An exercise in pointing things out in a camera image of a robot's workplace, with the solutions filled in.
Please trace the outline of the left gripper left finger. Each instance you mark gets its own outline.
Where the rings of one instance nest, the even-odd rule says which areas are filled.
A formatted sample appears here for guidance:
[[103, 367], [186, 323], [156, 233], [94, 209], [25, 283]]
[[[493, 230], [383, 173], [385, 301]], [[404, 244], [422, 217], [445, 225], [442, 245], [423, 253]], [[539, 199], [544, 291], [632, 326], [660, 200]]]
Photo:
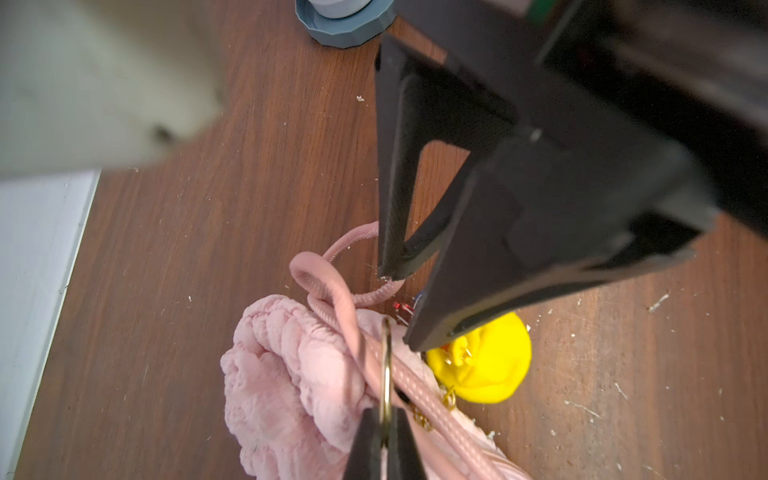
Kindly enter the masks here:
[[382, 478], [383, 428], [377, 408], [363, 411], [344, 470], [343, 480]]

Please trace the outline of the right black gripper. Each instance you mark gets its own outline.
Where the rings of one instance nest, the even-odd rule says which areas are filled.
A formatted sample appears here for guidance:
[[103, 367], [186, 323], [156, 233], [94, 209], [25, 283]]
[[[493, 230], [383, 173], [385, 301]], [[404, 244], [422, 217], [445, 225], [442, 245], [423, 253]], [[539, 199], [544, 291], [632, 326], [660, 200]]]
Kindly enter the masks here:
[[763, 1], [399, 1], [397, 14], [521, 108], [585, 93], [698, 155], [720, 208], [767, 232]]

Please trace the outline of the pink quilted drawstring bag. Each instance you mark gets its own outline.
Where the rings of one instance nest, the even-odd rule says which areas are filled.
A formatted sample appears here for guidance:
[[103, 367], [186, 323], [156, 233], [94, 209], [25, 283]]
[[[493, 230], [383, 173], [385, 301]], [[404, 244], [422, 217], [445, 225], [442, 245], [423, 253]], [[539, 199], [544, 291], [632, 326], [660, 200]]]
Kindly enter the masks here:
[[[355, 294], [334, 267], [352, 244], [378, 234], [358, 226], [325, 253], [303, 252], [290, 264], [307, 299], [264, 297], [247, 307], [222, 356], [224, 418], [240, 446], [244, 471], [258, 479], [338, 479], [353, 439], [381, 387], [384, 317], [375, 306], [400, 289], [390, 281]], [[393, 325], [395, 406], [404, 409], [430, 479], [522, 479], [485, 432], [448, 402], [449, 385], [403, 341]]]

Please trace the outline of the yellow-hat doll keychain decoration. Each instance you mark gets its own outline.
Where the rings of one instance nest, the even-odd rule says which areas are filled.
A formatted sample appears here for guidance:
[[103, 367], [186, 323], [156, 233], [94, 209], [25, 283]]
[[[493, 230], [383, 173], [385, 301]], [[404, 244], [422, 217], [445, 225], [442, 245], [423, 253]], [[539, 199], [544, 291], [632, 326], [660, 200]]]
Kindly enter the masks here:
[[533, 347], [529, 327], [509, 312], [440, 347], [405, 353], [442, 405], [465, 421], [457, 402], [490, 405], [509, 399], [529, 372]]

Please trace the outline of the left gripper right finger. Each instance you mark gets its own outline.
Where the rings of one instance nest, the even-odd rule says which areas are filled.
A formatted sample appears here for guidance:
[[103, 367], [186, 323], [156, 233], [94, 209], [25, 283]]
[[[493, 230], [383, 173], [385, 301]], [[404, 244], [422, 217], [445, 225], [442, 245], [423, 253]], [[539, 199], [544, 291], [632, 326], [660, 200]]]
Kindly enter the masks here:
[[388, 479], [426, 480], [406, 410], [393, 408], [388, 427]]

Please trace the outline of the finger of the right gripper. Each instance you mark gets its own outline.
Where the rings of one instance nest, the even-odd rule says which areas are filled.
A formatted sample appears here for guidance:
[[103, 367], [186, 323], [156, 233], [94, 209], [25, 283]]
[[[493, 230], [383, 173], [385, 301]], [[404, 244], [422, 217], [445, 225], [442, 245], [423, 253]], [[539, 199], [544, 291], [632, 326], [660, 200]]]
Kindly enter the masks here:
[[473, 166], [439, 215], [438, 259], [406, 337], [415, 351], [681, 262], [717, 212], [698, 159], [646, 129], [531, 131], [470, 153]]
[[[441, 65], [390, 35], [379, 45], [375, 82], [379, 273], [403, 280], [441, 248], [465, 182], [512, 135], [518, 115], [466, 71]], [[435, 208], [409, 234], [421, 153], [433, 141], [469, 154]]]

